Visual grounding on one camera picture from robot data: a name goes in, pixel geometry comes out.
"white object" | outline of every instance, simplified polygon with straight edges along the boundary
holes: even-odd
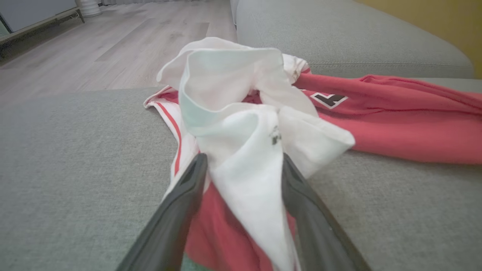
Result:
[[[79,0],[80,12],[84,17],[94,17],[102,14],[96,0]]]
[[[355,143],[291,85],[307,68],[303,61],[205,38],[161,69],[157,79],[170,87],[144,103],[158,109],[180,146],[166,194],[198,151],[206,153],[208,180],[281,271],[301,270],[281,199],[283,152],[309,177]],[[160,97],[175,89],[179,105]],[[241,102],[255,90],[262,105]]]

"laminate flooring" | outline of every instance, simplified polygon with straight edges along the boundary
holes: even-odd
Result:
[[[0,106],[45,95],[159,86],[158,71],[187,43],[204,37],[236,42],[229,0],[101,8],[102,15],[85,24],[62,23],[53,30],[57,35],[3,63]]]

